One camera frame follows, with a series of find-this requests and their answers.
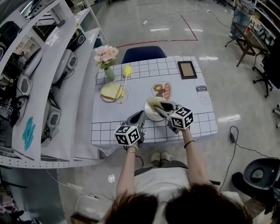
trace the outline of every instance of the bread illustration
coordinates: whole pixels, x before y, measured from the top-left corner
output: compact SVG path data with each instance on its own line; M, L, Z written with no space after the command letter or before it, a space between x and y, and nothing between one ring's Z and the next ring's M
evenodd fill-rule
M168 82L165 83L164 88L165 88L165 92L163 93L164 99L166 99L168 101L171 98L171 85L170 85L170 83L168 83Z
M164 97L163 93L157 93L156 96L159 96L159 97L162 97L162 98Z
M163 85L162 84L155 84L154 85L154 91L159 92L162 89L163 89Z

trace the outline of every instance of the glass vase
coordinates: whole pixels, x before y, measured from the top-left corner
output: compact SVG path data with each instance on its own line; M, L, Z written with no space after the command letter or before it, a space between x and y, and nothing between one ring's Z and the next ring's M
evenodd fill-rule
M108 77L108 79L110 81L114 81L115 79L115 73L113 72L113 70L111 68L108 69L104 69L106 76Z

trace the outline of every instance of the black bracelet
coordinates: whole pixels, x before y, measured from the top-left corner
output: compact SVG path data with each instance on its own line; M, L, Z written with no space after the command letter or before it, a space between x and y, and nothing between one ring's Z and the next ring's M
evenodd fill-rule
M189 143L191 143L191 142L195 142L194 140L191 140L191 141L189 141L185 146L184 146L184 149L187 147L187 145L189 144Z

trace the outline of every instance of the bread slice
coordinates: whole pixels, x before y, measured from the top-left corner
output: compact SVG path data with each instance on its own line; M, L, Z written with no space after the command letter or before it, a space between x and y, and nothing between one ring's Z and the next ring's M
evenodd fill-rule
M147 99L147 104L151 107L152 111L154 111L154 112L156 112L154 109L154 106L158 106L158 107L162 108L162 105L159 102L159 99L156 97L149 97Z
M114 82L106 83L101 89L101 96L106 99L116 100L121 89L121 84Z

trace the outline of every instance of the black grid pattern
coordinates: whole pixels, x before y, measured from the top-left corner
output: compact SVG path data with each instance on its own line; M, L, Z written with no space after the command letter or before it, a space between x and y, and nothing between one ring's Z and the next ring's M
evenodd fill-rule
M178 69L178 63L177 63L178 61L192 61L192 64L196 70L197 77L198 78L202 77L201 69L194 56L168 57L168 58L137 61L137 62L120 64L120 65L114 65L111 67L111 69L115 73L115 81L125 80L125 77L123 76L123 69L125 65L129 65L132 68L132 73L130 77L128 77L127 79L145 78L145 77L161 76L161 75L173 75L173 74L180 74L180 71ZM109 81L110 80L106 78L104 70L99 69L96 78L96 85L102 85Z
M111 144L116 145L117 141L114 136L114 131L123 121L92 123L91 143L93 145ZM160 142L173 141L182 139L182 133L175 134L167 127L167 121L154 122L146 119L143 132L145 132L145 141ZM201 137L211 135L218 132L218 127L214 112L193 114L193 122L190 125L190 130L193 137Z

